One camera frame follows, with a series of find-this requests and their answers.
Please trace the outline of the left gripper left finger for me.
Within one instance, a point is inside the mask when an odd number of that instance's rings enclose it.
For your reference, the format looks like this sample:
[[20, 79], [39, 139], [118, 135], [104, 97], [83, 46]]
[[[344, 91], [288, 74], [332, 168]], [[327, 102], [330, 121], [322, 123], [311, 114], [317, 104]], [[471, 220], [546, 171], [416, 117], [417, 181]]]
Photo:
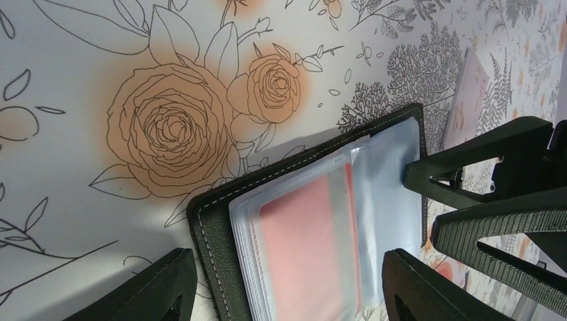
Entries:
[[68, 320], [190, 320], [197, 291], [193, 251], [176, 248]]

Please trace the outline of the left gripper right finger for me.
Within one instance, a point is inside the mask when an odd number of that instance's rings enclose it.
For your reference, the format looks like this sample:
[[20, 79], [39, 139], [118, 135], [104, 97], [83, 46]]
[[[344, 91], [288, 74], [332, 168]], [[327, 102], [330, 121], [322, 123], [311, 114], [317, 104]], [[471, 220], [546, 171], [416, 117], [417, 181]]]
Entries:
[[382, 288], [390, 320], [510, 320], [403, 249], [384, 253]]

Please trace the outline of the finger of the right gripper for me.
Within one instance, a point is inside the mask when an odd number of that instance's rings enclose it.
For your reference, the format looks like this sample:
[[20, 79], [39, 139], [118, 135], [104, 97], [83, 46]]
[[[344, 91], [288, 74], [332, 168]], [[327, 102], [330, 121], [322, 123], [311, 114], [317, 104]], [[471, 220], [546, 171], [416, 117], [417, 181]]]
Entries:
[[455, 209], [525, 195], [543, 183], [551, 122], [522, 116], [405, 167], [403, 185]]
[[566, 269], [566, 188], [456, 210], [435, 219], [433, 247], [566, 315], [566, 276], [520, 254], [520, 239]]

